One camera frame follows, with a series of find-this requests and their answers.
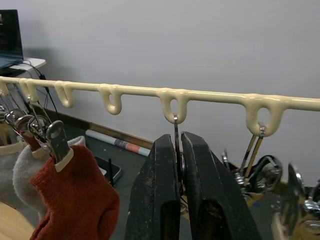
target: sock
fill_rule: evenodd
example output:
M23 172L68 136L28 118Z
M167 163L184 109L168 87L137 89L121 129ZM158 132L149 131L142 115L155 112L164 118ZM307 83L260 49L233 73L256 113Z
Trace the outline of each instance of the sock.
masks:
M0 146L0 201L22 213L31 224L34 224L38 218L37 212L17 197L13 185L13 169L22 149L24 149L22 142Z
M69 140L68 145L85 146L85 137L79 136ZM30 179L40 171L49 158L48 153L38 159L34 158L30 146L27 145L19 155L13 168L13 186L15 193L22 202L38 212L37 224L46 215L47 207L36 189L30 184Z
M30 240L108 240L119 213L119 196L84 146L57 172L54 157L31 178L48 207Z

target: laptop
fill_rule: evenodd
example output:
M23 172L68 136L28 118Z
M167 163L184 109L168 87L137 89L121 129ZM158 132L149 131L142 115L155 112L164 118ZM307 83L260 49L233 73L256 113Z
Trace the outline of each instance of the laptop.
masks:
M24 60L17 10L0 10L0 69Z

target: knitted fabric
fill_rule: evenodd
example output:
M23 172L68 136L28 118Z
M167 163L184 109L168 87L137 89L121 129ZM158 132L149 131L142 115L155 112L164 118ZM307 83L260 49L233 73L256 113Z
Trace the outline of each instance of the knitted fabric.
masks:
M118 194L86 147L71 148L62 171L51 158L30 180L48 207L31 240L108 240L116 227Z
M76 137L68 141L68 145L85 146L85 137ZM30 179L40 171L49 158L50 156L47 153L41 158L35 159L32 155L30 146L26 146L19 155L13 168L13 186L15 193L22 202L38 212L39 220L37 224L46 215L47 207L36 189L30 184Z

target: laptop screen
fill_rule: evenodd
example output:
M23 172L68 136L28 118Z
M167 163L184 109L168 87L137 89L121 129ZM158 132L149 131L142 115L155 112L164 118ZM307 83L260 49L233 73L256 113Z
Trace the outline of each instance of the laptop screen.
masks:
M0 10L0 57L24 58L17 10Z

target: white wall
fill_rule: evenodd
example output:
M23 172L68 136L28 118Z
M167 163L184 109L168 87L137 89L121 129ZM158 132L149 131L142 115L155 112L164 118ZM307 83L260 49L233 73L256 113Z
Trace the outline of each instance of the white wall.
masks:
M25 55L50 80L320 98L317 0L10 0ZM110 115L98 93L76 91L60 112L155 140L172 133L160 100L123 96ZM263 112L262 120L268 114ZM190 102L180 130L239 163L251 138L242 106ZM318 171L320 115L287 110L260 154L296 162L307 185Z

